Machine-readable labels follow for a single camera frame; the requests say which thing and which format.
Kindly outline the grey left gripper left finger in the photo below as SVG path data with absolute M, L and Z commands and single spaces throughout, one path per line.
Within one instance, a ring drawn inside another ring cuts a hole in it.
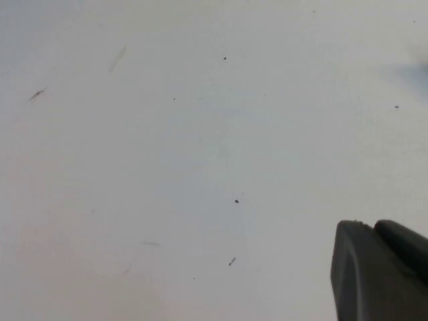
M 377 288 L 372 282 L 373 227 L 336 226 L 330 280 L 338 320 L 426 320 L 427 287 Z

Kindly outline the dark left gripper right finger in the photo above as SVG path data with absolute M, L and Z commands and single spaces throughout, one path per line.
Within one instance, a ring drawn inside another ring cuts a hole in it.
M 427 238 L 392 220 L 373 227 L 372 282 L 377 288 L 427 287 Z

